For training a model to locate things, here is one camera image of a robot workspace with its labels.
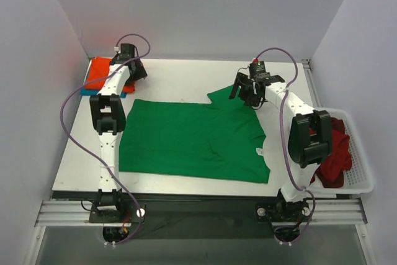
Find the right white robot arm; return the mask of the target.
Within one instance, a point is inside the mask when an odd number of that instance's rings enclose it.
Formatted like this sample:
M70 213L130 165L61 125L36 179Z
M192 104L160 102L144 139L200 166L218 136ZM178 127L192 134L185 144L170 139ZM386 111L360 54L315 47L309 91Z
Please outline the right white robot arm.
M331 116L316 110L289 90L279 75L271 75L257 58L247 67L249 73L236 73L230 99L240 98L244 105L260 108L269 102L279 110L280 137L288 180L280 193L283 200L275 204L275 214L290 220L297 213L295 202L306 197L311 179L332 153Z

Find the green t shirt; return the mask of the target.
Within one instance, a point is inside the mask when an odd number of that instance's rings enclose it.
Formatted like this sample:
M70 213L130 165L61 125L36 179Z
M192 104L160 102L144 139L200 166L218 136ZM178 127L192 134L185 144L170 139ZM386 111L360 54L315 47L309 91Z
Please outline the green t shirt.
M266 184L270 170L258 154L266 138L256 112L231 87L208 104L136 99L119 147L119 170Z

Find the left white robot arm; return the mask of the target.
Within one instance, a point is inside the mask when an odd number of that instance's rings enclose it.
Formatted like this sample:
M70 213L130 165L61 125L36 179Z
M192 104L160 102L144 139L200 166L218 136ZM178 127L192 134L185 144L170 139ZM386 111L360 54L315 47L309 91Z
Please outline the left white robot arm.
M115 47L110 61L109 75L100 91L89 99L92 124L99 136L100 180L94 208L110 222L117 223L125 216L122 188L118 178L118 146L126 127L126 116L121 93L126 84L147 77L142 62L137 58L136 46L122 43Z

